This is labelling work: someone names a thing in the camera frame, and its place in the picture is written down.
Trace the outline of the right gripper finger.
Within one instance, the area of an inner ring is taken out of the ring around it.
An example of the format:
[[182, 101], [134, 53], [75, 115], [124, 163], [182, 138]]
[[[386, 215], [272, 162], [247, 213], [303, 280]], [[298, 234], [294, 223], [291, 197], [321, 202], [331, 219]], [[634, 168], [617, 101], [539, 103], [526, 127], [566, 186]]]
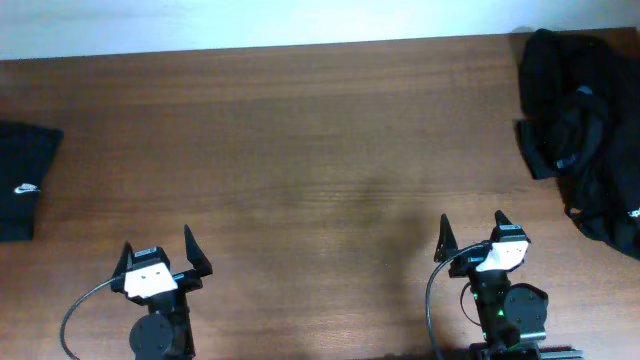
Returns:
[[434, 261], [442, 263], [457, 255], [458, 252], [459, 248], [449, 219], [446, 214], [442, 214], [440, 217], [439, 235], [434, 253]]
[[496, 226], [499, 228], [509, 228], [513, 226], [513, 223], [507, 218], [507, 216], [501, 211], [497, 210], [494, 213]]

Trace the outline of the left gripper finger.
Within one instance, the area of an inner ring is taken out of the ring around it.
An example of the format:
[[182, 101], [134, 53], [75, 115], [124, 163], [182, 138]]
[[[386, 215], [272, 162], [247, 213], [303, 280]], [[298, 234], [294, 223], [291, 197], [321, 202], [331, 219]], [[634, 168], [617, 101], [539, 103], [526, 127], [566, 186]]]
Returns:
[[187, 260], [199, 277], [209, 276], [213, 273], [211, 262], [206, 257], [196, 242], [196, 239], [188, 225], [184, 225], [184, 238]]
[[112, 274], [113, 278], [119, 278], [125, 275], [129, 268], [131, 267], [133, 260], [133, 248], [129, 242], [125, 242], [119, 260], [116, 264], [114, 272]]

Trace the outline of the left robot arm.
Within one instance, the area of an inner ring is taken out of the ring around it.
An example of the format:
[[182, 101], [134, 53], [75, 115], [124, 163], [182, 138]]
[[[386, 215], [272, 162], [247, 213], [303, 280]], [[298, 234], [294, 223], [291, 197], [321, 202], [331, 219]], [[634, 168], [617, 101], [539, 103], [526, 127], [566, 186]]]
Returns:
[[148, 310], [129, 334], [136, 360], [196, 356], [187, 294], [201, 289], [202, 279], [210, 276], [213, 268], [189, 226], [184, 227], [184, 244], [191, 268], [176, 274], [171, 272], [171, 262], [163, 248], [136, 251], [130, 243], [123, 246], [110, 288]]

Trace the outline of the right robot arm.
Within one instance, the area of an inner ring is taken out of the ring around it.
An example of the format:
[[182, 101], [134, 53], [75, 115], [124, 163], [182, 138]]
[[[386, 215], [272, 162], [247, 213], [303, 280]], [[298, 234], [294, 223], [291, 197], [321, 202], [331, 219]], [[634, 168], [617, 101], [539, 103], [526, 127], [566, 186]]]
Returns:
[[451, 278], [465, 278], [476, 307], [483, 340], [469, 345], [468, 359], [568, 360], [584, 353], [570, 346], [542, 347], [549, 295], [528, 283], [512, 283], [509, 274], [524, 264], [531, 240], [523, 228], [500, 210], [494, 213], [490, 237], [461, 248], [443, 214], [431, 273], [425, 289], [428, 336], [438, 359], [444, 357], [433, 329], [431, 293], [437, 275], [448, 267]]

